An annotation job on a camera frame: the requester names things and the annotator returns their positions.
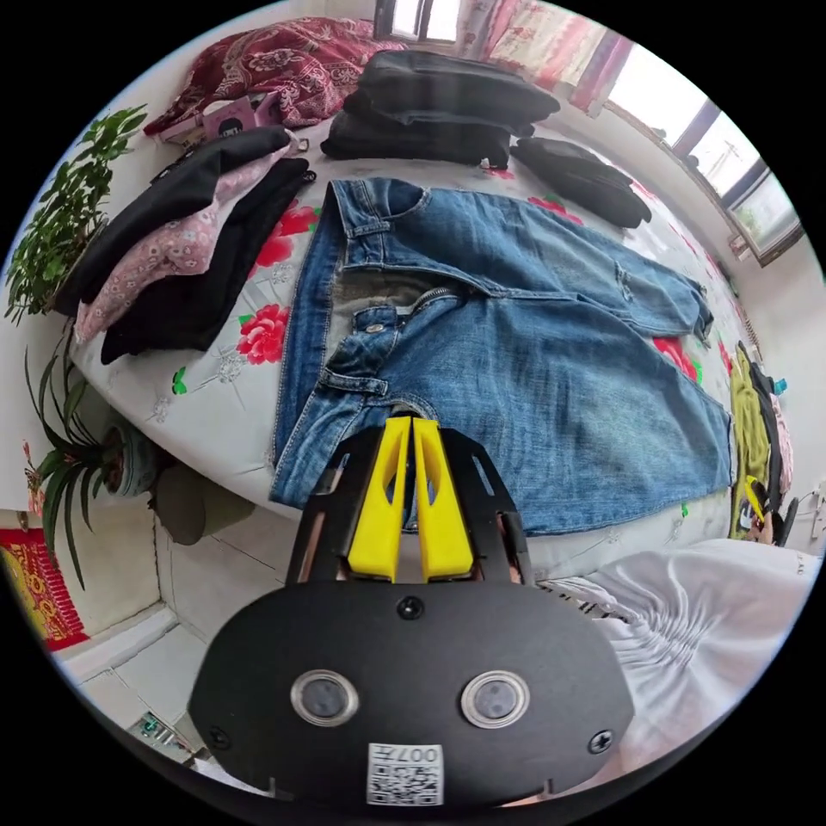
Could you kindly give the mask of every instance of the window frame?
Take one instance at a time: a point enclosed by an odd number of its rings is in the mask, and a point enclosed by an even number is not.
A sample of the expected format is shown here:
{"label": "window frame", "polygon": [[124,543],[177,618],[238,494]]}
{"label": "window frame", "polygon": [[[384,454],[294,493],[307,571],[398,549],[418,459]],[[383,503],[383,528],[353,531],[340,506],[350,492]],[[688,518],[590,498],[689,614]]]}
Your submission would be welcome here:
{"label": "window frame", "polygon": [[682,135],[671,146],[660,138],[650,126],[644,124],[639,118],[623,109],[618,103],[614,103],[610,98],[606,100],[605,108],[617,114],[648,140],[667,152],[703,188],[706,195],[712,199],[718,211],[728,222],[732,230],[730,242],[735,243],[742,239],[761,267],[766,267],[772,261],[776,261],[805,234],[803,225],[800,223],[800,217],[795,213],[797,220],[792,229],[765,250],[760,250],[746,227],[737,220],[734,210],[771,174],[771,169],[762,157],[758,157],[740,179],[722,194],[718,193],[689,160],[689,156],[697,144],[706,136],[717,118],[722,114],[722,110],[710,98],[706,98],[706,102],[700,107],[700,111],[692,118],[683,130]]}
{"label": "window frame", "polygon": [[396,13],[397,0],[376,0],[376,11],[373,16],[373,37],[376,40],[400,40],[403,43],[427,44],[429,46],[451,47],[456,40],[440,40],[428,37],[430,15],[435,0],[417,0],[416,6],[416,34],[409,37],[393,31],[393,16]]}

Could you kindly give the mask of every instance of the window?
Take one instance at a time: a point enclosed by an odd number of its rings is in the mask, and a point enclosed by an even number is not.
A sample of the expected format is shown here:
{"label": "window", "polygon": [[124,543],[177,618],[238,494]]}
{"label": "window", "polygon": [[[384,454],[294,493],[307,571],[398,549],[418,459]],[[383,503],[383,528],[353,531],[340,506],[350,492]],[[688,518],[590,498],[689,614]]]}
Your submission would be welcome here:
{"label": "window", "polygon": [[698,160],[697,171],[718,195],[727,193],[760,159],[751,141],[722,112],[691,154]]}
{"label": "window", "polygon": [[635,44],[608,100],[673,146],[707,98],[685,75]]}
{"label": "window", "polygon": [[748,233],[758,256],[781,246],[799,228],[792,202],[771,172],[731,212]]}
{"label": "window", "polygon": [[677,69],[635,44],[608,100],[656,133],[728,213],[765,266],[803,235],[797,214],[760,153]]}
{"label": "window", "polygon": [[455,43],[461,0],[378,0],[375,36]]}

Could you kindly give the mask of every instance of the jeans zipper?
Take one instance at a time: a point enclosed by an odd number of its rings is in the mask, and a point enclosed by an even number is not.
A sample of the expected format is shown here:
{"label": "jeans zipper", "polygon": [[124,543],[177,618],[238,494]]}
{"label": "jeans zipper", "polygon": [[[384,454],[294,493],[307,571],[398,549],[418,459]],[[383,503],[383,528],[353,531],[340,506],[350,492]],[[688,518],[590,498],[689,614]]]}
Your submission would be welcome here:
{"label": "jeans zipper", "polygon": [[454,293],[453,290],[450,290],[447,287],[434,287],[432,290],[422,293],[422,295],[416,299],[413,306],[410,308],[410,315],[412,316],[426,301],[437,299],[441,295],[454,295]]}

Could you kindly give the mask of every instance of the yellow-green fabric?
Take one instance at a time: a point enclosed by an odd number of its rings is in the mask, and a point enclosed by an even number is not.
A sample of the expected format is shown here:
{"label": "yellow-green fabric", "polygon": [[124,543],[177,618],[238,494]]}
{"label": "yellow-green fabric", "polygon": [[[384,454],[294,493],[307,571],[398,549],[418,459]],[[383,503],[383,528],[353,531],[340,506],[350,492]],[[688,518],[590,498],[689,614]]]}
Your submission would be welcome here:
{"label": "yellow-green fabric", "polygon": [[731,414],[737,447],[737,481],[731,492],[729,539],[745,539],[749,532],[751,507],[746,498],[746,477],[753,476],[768,487],[769,442],[760,409],[760,399],[751,383],[749,359],[737,348],[731,365]]}

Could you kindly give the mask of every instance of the red poster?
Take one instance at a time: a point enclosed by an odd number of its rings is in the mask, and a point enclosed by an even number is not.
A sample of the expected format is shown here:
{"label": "red poster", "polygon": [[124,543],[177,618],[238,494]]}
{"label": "red poster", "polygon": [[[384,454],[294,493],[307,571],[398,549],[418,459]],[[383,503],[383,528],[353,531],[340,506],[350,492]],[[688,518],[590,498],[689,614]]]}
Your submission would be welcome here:
{"label": "red poster", "polygon": [[12,587],[49,651],[89,639],[59,570],[49,560],[43,531],[0,530],[0,548]]}

